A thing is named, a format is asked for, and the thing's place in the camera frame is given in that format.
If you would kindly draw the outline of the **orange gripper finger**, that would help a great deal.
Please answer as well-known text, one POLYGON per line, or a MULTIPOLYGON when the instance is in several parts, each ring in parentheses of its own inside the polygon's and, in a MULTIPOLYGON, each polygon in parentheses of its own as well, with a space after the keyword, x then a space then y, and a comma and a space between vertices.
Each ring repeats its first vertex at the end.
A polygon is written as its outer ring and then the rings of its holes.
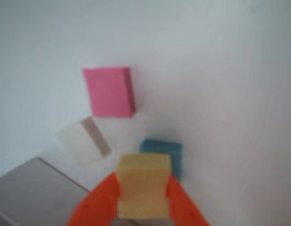
POLYGON ((119 184, 113 172, 78 204, 68 226, 109 226, 116 218, 119 184))
POLYGON ((170 176, 166 196, 169 199, 170 217, 176 226, 209 226, 174 175, 170 176))

